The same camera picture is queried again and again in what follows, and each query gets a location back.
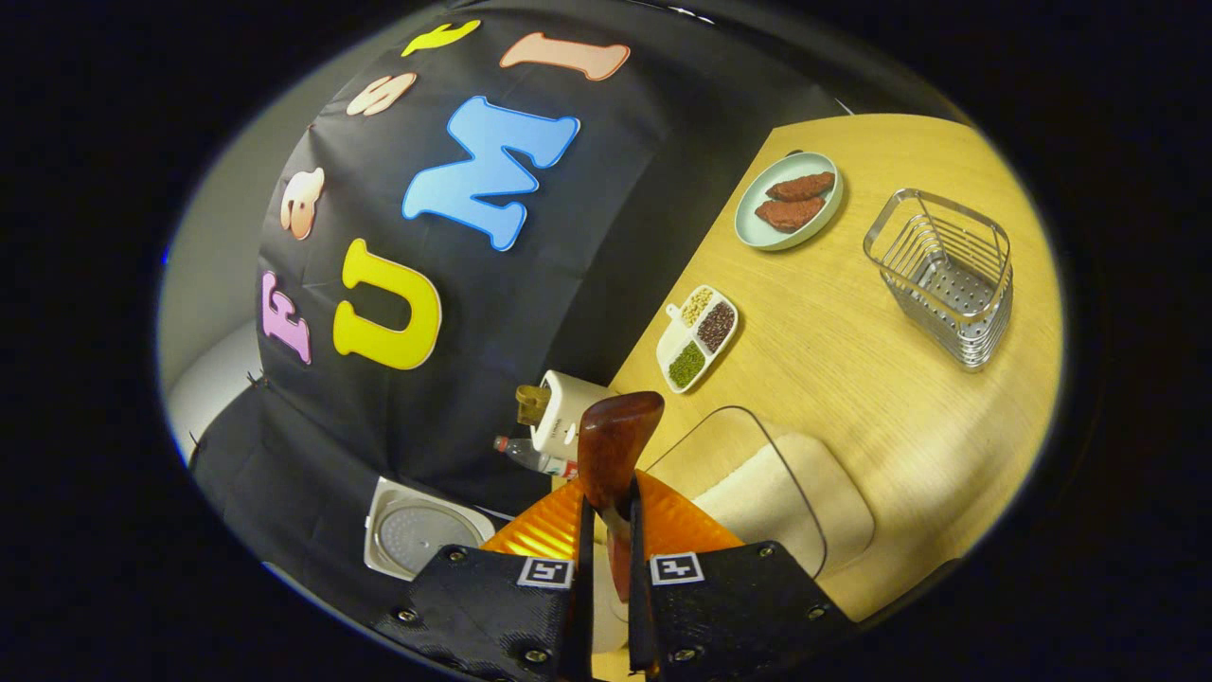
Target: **table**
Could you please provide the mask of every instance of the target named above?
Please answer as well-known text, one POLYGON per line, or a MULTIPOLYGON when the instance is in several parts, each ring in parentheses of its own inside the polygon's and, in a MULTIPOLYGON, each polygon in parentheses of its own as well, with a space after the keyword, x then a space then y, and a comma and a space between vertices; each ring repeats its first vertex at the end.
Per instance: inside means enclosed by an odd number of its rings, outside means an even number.
MULTIPOLYGON (((664 302, 681 304, 699 283, 728 296, 742 317, 709 374, 684 395, 668 389, 654 360, 669 321, 663 303, 611 383, 619 394, 665 399, 640 469, 728 405, 824 442, 875 518, 868 550, 819 580, 854 620, 962 556, 996 522, 1048 431, 1064 323, 1045 230, 978 132, 904 114, 774 128, 664 302), (737 204, 762 170, 795 149, 834 160, 845 180, 842 205, 799 246, 750 248, 733 230, 737 204), (981 373, 964 372, 905 316, 863 253, 863 235, 903 187, 981 211, 1010 236, 1012 316, 981 373)), ((602 678, 625 675, 625 651, 598 655, 594 665, 602 678)))

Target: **steak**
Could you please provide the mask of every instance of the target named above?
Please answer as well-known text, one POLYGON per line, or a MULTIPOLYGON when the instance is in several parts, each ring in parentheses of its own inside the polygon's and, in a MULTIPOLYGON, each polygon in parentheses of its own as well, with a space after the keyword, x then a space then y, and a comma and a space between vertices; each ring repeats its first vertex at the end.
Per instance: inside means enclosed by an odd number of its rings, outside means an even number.
POLYGON ((807 201, 766 201, 758 210, 758 217, 770 223, 779 231, 791 233, 800 229, 821 212, 825 200, 813 196, 807 201))
POLYGON ((776 183, 766 190, 766 195, 779 201, 804 201, 833 187, 833 180, 834 173, 830 171, 806 174, 776 183))

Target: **metal basket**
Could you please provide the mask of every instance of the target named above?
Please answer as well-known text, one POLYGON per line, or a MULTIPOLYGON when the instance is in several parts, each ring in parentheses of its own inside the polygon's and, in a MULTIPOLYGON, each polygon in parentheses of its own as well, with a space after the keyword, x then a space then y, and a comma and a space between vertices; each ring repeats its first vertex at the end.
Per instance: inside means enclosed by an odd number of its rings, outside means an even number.
POLYGON ((901 189, 863 237, 897 303, 968 372, 989 362, 1010 321, 1010 239, 950 199, 901 189), (899 233, 885 225, 904 225, 899 233))

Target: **grain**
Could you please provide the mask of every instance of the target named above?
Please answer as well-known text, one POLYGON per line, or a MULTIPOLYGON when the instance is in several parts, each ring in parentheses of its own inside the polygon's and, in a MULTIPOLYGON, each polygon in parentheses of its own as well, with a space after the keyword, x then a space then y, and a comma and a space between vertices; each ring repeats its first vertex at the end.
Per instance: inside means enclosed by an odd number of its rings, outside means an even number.
POLYGON ((703 322, 698 325, 698 337, 708 351, 714 354, 720 350, 720 344, 724 344, 736 319, 737 314, 732 311, 732 305, 724 302, 716 303, 711 311, 707 313, 703 322))
POLYGON ((686 326, 693 326, 694 320, 698 319, 698 315, 703 311, 703 308, 707 306, 707 303, 710 299, 710 288, 701 286, 698 291, 694 291, 694 294, 690 297, 690 302, 686 303, 685 308, 682 308, 682 321, 686 322, 686 326))
POLYGON ((693 340, 691 340, 691 344, 678 356, 678 360, 669 366, 669 379, 674 380, 674 386, 682 389, 698 377, 704 365, 707 365, 707 357, 703 355, 703 351, 698 350, 693 340))

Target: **foam letter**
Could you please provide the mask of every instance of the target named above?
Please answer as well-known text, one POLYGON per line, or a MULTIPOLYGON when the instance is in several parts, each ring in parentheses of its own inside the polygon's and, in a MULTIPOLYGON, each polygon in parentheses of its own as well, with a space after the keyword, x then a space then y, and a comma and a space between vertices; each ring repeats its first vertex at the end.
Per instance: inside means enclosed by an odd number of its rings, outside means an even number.
POLYGON ((358 97, 354 97, 349 102, 349 105, 345 107, 345 113, 351 116, 358 114, 373 116, 395 103, 416 81, 417 74, 415 73, 406 73, 395 78, 385 75, 367 85, 366 90, 359 92, 358 97))
POLYGON ((354 239, 345 252, 341 281, 348 288, 365 281, 401 296, 412 306, 412 317, 398 331, 358 316, 354 305, 342 300, 332 319, 332 345, 338 354, 358 354, 394 369, 413 369, 429 360, 442 323, 442 302, 429 277, 371 253, 365 239, 354 239))
POLYGON ((299 355, 303 365, 311 365, 311 345, 308 340, 307 320, 299 317, 291 321, 287 316, 295 314, 295 302, 278 287, 278 275, 265 270, 261 275, 261 326, 265 336, 276 336, 284 344, 299 355))
POLYGON ((627 61, 631 48, 627 45, 585 45, 567 40, 553 40, 542 33, 524 36, 501 58, 505 69, 522 62, 565 67, 585 74, 589 80, 606 80, 627 61))
POLYGON ((417 50, 433 50, 434 47, 445 47, 451 42, 457 42, 464 35, 480 28, 480 19, 469 21, 454 30, 446 30, 450 27, 451 24, 442 24, 429 33, 422 33, 413 38, 412 42, 408 42, 408 46, 404 48, 404 52, 400 52, 400 56, 407 57, 417 50))
POLYGON ((471 97, 446 124, 446 131, 471 160, 418 172, 404 194, 404 217, 413 219, 427 212, 444 216, 488 234, 492 247, 505 251, 526 222, 526 206, 518 201, 496 206, 478 196, 538 189, 534 176, 505 149, 526 154, 536 167, 551 167, 578 130, 581 121, 572 116, 544 119, 494 107, 482 96, 471 97))
POLYGON ((286 183, 282 193, 281 223, 282 229, 290 229, 295 239, 307 239, 315 222, 315 202, 324 189, 324 168, 311 172, 297 172, 286 183))

